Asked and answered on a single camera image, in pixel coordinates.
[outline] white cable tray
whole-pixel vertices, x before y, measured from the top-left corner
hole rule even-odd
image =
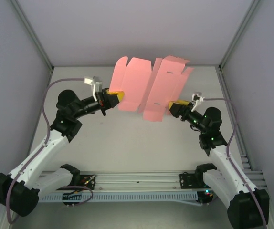
[[[81,202],[91,194],[81,192],[73,194],[70,200],[63,200],[64,192],[51,193],[39,200],[40,203]],[[150,202],[150,201],[190,201],[197,200],[196,191],[179,192],[95,192],[90,202]]]

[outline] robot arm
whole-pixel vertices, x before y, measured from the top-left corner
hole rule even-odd
[[[248,187],[256,196],[268,223],[268,193],[265,189],[259,190],[244,174],[231,153],[227,152],[227,142],[220,132],[221,111],[210,107],[201,115],[195,110],[195,105],[187,101],[170,102],[169,110],[174,117],[181,116],[181,121],[188,121],[191,128],[200,132],[200,146],[213,164],[197,166],[196,178],[199,183],[208,185],[221,199],[233,228],[247,229],[262,225],[262,218]]]
[[[39,198],[48,193],[67,185],[76,185],[80,171],[70,165],[63,165],[48,176],[41,178],[39,176],[50,160],[76,136],[82,126],[78,118],[94,114],[99,110],[105,116],[106,110],[114,108],[122,100],[123,92],[110,93],[108,88],[101,89],[101,84],[102,82],[96,81],[93,86],[93,96],[83,100],[80,100],[71,90],[62,91],[59,94],[56,119],[50,126],[48,136],[8,175],[0,173],[1,204],[6,205],[10,184],[18,174],[20,175],[11,191],[10,209],[20,216],[30,214]],[[21,172],[31,158],[33,160]]]

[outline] white wall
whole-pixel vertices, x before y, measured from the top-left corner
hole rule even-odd
[[[240,125],[274,205],[274,1],[259,10],[225,69]]]
[[[0,1],[0,172],[26,157],[48,79],[9,1]]]
[[[54,66],[219,64],[252,0],[19,0]]]

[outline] pink cardboard sheet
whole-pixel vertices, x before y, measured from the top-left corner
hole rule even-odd
[[[152,73],[151,61],[132,58],[127,64],[128,57],[120,58],[114,69],[111,92],[123,91],[125,96],[118,109],[122,111],[136,111],[145,93]]]
[[[193,68],[182,58],[167,56],[157,58],[153,70],[151,62],[127,57],[119,59],[115,65],[110,91],[124,91],[125,96],[118,105],[119,110],[143,112],[143,119],[161,122],[163,115],[169,115],[169,101],[176,101]]]

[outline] cable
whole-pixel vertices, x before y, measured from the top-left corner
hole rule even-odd
[[[80,188],[80,189],[88,190],[91,193],[90,198],[88,198],[87,200],[84,200],[83,202],[80,202],[80,203],[77,203],[77,204],[67,205],[68,207],[74,207],[74,206],[82,205],[82,204],[90,201],[94,197],[93,191],[90,188],[88,188],[88,187],[82,187],[82,186],[65,186],[65,187],[62,187],[62,188],[70,188],[70,189],[72,189],[72,188]]]
[[[44,95],[43,95],[43,99],[42,99],[42,115],[45,119],[45,122],[47,124],[47,136],[46,136],[46,140],[44,141],[44,144],[36,151],[36,153],[27,161],[27,163],[25,165],[23,165],[23,167],[21,168],[21,170],[18,172],[18,174],[16,175],[16,177],[13,179],[13,181],[11,182],[10,184],[10,187],[9,187],[9,190],[7,192],[7,198],[6,198],[6,211],[7,211],[7,219],[8,219],[8,222],[9,224],[13,224],[17,221],[18,217],[17,216],[14,220],[11,219],[11,212],[10,212],[10,197],[11,197],[11,192],[12,192],[12,189],[16,183],[16,181],[18,180],[19,176],[21,175],[21,173],[26,169],[26,167],[38,156],[38,154],[44,149],[45,145],[48,143],[49,141],[49,138],[50,138],[50,124],[49,124],[49,120],[47,118],[47,115],[46,115],[46,112],[45,112],[45,109],[44,109],[44,104],[45,104],[45,100],[46,100],[46,97],[47,97],[47,93],[48,93],[48,90],[53,86],[55,85],[56,83],[59,83],[59,82],[63,82],[63,81],[84,81],[84,78],[65,78],[65,79],[60,79],[60,80],[56,80],[54,81],[53,83],[51,83],[45,90],[44,92]]]
[[[173,200],[171,200],[171,202],[178,202],[178,203],[182,203],[182,204],[190,204],[190,205],[194,205],[194,206],[198,206],[198,207],[201,207],[203,205],[201,203],[193,203],[193,202],[184,201],[184,200],[177,200],[177,199],[173,199]]]
[[[228,141],[228,144],[227,144],[227,146],[226,146],[226,155],[227,155],[227,157],[228,157],[228,159],[229,159],[229,162],[231,163],[232,167],[234,168],[234,170],[236,170],[236,172],[237,172],[237,174],[239,175],[240,179],[241,179],[242,182],[245,184],[245,186],[246,186],[246,188],[248,189],[248,191],[251,193],[251,196],[252,196],[252,198],[253,198],[253,200],[254,200],[254,202],[255,202],[255,204],[256,204],[258,210],[259,210],[259,213],[260,213],[260,216],[261,216],[261,219],[262,219],[262,223],[263,223],[263,227],[264,227],[265,229],[267,229],[266,220],[265,220],[265,217],[264,217],[264,213],[263,213],[263,211],[262,211],[262,209],[261,209],[261,207],[260,207],[260,204],[259,204],[259,202],[258,202],[258,200],[257,200],[257,198],[256,198],[256,196],[255,196],[255,194],[253,193],[251,187],[246,183],[246,180],[244,179],[244,177],[243,177],[242,174],[240,173],[239,169],[236,167],[236,165],[235,165],[234,162],[232,161],[232,158],[230,157],[229,146],[230,146],[230,144],[231,144],[231,141],[232,141],[232,139],[233,139],[233,137],[234,137],[234,135],[235,135],[235,133],[236,133],[237,127],[238,127],[238,117],[237,117],[236,107],[235,107],[235,105],[232,103],[232,101],[231,101],[231,100],[228,100],[228,99],[224,99],[224,98],[210,98],[210,99],[206,99],[206,98],[204,98],[204,101],[216,101],[216,100],[226,101],[226,102],[228,102],[228,103],[233,107],[233,109],[234,109],[234,115],[235,115],[235,120],[236,120],[236,122],[235,122],[235,125],[234,125],[234,128],[233,128],[232,135],[231,135],[231,137],[230,137],[230,139],[229,139],[229,141]]]
[[[80,183],[84,183],[86,180],[90,179],[92,176],[94,176],[94,175],[89,175],[89,176],[87,176],[86,178],[84,178],[83,180],[81,180]],[[74,194],[74,193],[79,193],[79,192],[82,192],[82,191],[83,191],[83,189],[82,189],[82,188],[79,188],[79,189],[74,190],[74,191],[72,191],[72,192],[70,192],[70,193],[65,193],[64,195],[67,196],[66,198],[70,198],[70,197],[69,197],[70,195],[72,195],[72,194]]]
[[[194,129],[192,124],[190,125],[190,128],[191,128],[191,130],[193,130],[193,131],[197,131],[197,132],[200,132],[200,133],[201,133],[201,131],[199,131],[198,129]]]

